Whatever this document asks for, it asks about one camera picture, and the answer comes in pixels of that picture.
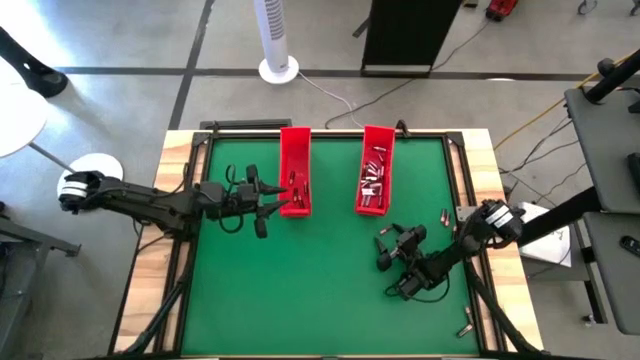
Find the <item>green mat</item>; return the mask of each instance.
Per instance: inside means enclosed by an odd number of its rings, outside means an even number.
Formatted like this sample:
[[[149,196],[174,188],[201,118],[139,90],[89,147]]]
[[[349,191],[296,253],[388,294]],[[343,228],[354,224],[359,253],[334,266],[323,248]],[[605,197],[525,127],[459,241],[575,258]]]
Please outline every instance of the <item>green mat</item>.
[[[424,224],[425,251],[451,243],[453,226],[439,221],[442,208],[454,206],[441,140],[396,141],[391,209],[383,218],[354,213],[360,140],[314,139],[311,149],[310,218],[276,214],[267,239],[255,237],[254,216],[232,235],[204,221],[183,354],[477,354],[473,332],[456,337],[469,305],[462,265],[453,268],[449,294],[436,304],[383,295],[402,266],[380,273],[375,265],[373,236],[391,222]],[[265,182],[277,184],[278,139],[224,139],[213,154],[211,180],[224,179],[229,164],[243,175],[254,163]],[[228,219],[227,227],[236,221]],[[394,240],[392,233],[383,237],[389,247]],[[417,296],[436,298],[445,287]]]

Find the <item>wooden table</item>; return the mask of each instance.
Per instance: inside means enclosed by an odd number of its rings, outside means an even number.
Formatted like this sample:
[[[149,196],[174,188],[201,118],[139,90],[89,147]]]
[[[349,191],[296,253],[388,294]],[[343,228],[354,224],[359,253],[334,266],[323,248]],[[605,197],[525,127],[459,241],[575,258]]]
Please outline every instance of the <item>wooden table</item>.
[[[463,133],[467,162],[471,173],[475,199],[504,199],[502,182],[498,173],[496,159],[489,132],[486,129],[453,130]],[[162,157],[156,174],[154,186],[158,189],[171,191],[178,186],[183,177],[183,166],[188,161],[194,131],[169,131],[165,138]],[[468,194],[464,191],[465,184],[461,175],[461,164],[457,156],[457,148],[451,147],[453,167],[458,182],[461,203],[468,204]],[[194,179],[200,179],[204,151],[198,154]],[[139,246],[156,239],[161,235],[155,227],[147,227],[143,231]],[[121,314],[116,323],[114,341],[111,349],[115,352],[126,349],[147,326],[162,301],[165,287],[169,256],[172,240],[166,239],[148,247],[134,259],[131,278],[127,283],[125,300]],[[188,244],[181,245],[178,272],[181,271],[186,260]],[[524,270],[520,260],[518,247],[511,244],[505,249],[488,250],[488,258],[493,276],[497,300],[516,328],[536,348],[542,349],[542,340],[538,330],[533,305]],[[483,327],[487,334],[493,334],[491,316],[481,302]],[[165,333],[164,350],[171,350],[171,339],[174,338],[177,318],[177,308],[174,306],[169,316]],[[487,336],[488,349],[496,349],[496,343],[491,341],[493,336]]]

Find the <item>concrete floor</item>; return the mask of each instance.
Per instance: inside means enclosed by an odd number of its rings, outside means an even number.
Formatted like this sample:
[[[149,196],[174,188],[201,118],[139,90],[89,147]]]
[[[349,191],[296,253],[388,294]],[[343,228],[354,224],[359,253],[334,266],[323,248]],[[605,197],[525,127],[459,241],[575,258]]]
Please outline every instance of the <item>concrete floor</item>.
[[[199,68],[255,68],[262,59],[251,0],[213,3]],[[206,0],[40,0],[0,3],[0,24],[42,61],[58,67],[184,68]],[[440,53],[440,62],[483,24],[487,1],[461,9]],[[576,15],[578,0],[521,1],[502,23],[489,26],[439,71],[590,73],[603,57],[637,49],[640,19],[627,16],[629,0],[601,1],[588,16]],[[366,18],[369,0],[285,0],[291,53],[303,69],[360,67],[364,36],[351,37]],[[151,185],[182,76],[72,75],[71,86],[49,100],[49,122],[37,142],[71,161],[101,151],[122,161],[128,181]],[[354,105],[400,84],[398,79],[314,78]],[[0,84],[19,79],[0,61]],[[559,81],[493,82],[416,80],[358,113],[362,123],[411,127],[486,127],[494,142],[562,97],[573,86]],[[302,80],[271,87],[255,77],[196,76],[179,125],[200,121],[292,118],[322,127],[344,112],[337,102]],[[516,166],[531,147],[565,116],[556,109],[497,152],[501,167]],[[333,123],[349,128],[348,118]],[[541,149],[575,140],[569,126]],[[538,161],[517,175],[541,192],[584,161],[577,146]],[[36,230],[82,243],[79,258],[51,256],[33,309],[16,346],[16,358],[45,359],[104,354],[113,330],[134,251],[131,221],[98,211],[72,216],[59,210],[55,184],[60,169],[30,149],[0,159],[0,199],[12,218]],[[506,185],[514,179],[505,176]],[[586,170],[548,198],[559,203],[590,186]],[[537,198],[516,187],[513,201]],[[543,205],[551,205],[544,200]],[[584,328],[589,312],[578,283],[532,282],[531,294],[547,350],[608,359],[637,358],[640,338],[615,325]]]

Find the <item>white table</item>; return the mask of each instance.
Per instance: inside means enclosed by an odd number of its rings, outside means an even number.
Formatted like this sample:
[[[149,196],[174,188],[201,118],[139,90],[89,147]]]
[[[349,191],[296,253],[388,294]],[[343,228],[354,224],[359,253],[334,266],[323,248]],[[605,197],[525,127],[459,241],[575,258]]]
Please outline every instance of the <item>white table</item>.
[[[58,164],[64,169],[58,180],[58,195],[64,185],[64,178],[76,171],[100,171],[105,176],[122,180],[122,165],[111,155],[87,154],[67,165],[38,146],[34,139],[44,129],[48,110],[47,101],[25,86],[0,87],[0,158],[29,146]]]

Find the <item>white tower fan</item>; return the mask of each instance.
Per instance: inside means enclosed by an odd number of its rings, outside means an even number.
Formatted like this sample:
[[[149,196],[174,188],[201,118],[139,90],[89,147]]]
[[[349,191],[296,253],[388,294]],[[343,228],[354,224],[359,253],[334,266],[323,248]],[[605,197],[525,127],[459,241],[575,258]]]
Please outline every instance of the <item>white tower fan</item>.
[[[260,77],[270,84],[286,84],[295,79],[300,66],[287,52],[284,32],[283,0],[254,0],[264,60],[260,62]]]

